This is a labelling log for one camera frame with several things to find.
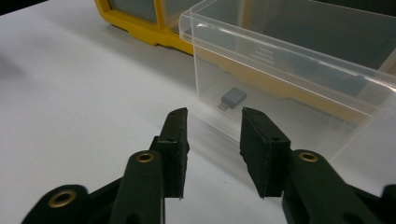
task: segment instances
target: transparent plastic container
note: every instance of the transparent plastic container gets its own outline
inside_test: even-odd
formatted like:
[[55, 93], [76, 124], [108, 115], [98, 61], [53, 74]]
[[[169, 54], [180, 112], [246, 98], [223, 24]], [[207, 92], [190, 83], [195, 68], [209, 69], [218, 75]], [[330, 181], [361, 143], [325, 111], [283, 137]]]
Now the transparent plastic container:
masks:
[[[206, 0], [179, 28], [210, 105], [200, 118], [237, 141], [244, 106], [266, 113], [292, 148], [328, 159], [378, 125], [396, 131], [395, 18], [304, 0]], [[223, 111], [232, 88], [247, 98]], [[392, 133], [377, 140], [396, 148]]]

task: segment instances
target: white surface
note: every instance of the white surface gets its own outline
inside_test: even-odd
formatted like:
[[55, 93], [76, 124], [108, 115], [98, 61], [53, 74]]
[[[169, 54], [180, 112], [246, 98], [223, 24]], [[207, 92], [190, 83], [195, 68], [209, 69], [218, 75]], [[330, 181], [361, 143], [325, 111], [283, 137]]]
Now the white surface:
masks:
[[[194, 116], [206, 105], [191, 56], [133, 39], [92, 0], [52, 0], [1, 16], [0, 28], [0, 223], [20, 223], [58, 186], [91, 192], [122, 176], [184, 106], [185, 199], [166, 201], [167, 223], [285, 223], [278, 199], [259, 198], [238, 145]], [[380, 191], [349, 171], [358, 187]]]

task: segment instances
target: usb adapter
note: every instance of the usb adapter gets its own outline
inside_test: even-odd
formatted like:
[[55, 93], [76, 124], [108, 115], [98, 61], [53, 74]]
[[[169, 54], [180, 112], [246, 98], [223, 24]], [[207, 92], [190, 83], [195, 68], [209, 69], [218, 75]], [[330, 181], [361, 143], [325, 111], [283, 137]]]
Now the usb adapter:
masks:
[[228, 108], [234, 109], [246, 98], [247, 94], [244, 91], [233, 87], [221, 97], [221, 103], [218, 105], [218, 108], [223, 111], [226, 111]]

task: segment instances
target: yellow plastic organizer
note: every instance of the yellow plastic organizer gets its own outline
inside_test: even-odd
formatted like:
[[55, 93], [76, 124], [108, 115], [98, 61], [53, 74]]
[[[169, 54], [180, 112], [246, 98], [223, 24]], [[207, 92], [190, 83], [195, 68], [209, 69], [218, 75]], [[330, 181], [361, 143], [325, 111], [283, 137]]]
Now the yellow plastic organizer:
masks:
[[[189, 9], [198, 1], [187, 0], [180, 4], [180, 1], [165, 0], [95, 0], [96, 6], [103, 19], [123, 30], [126, 30], [133, 37], [142, 40], [150, 45], [162, 45], [182, 50], [193, 54], [192, 44], [180, 39], [177, 29], [178, 17], [185, 10]], [[152, 7], [154, 20], [145, 20], [144, 16], [139, 17], [139, 13], [131, 13], [127, 8], [147, 5]]]

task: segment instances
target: clear plastic box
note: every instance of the clear plastic box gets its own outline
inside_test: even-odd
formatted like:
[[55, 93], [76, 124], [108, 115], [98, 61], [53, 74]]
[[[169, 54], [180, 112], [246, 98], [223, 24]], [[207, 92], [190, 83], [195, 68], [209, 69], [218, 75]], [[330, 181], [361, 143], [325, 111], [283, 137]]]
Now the clear plastic box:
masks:
[[[292, 148], [328, 159], [378, 125], [396, 125], [395, 28], [389, 16], [305, 0], [206, 0], [179, 19], [210, 105], [201, 119], [238, 141], [242, 108], [259, 109]], [[222, 111], [234, 87], [247, 98]], [[396, 148], [392, 133], [378, 141]]]

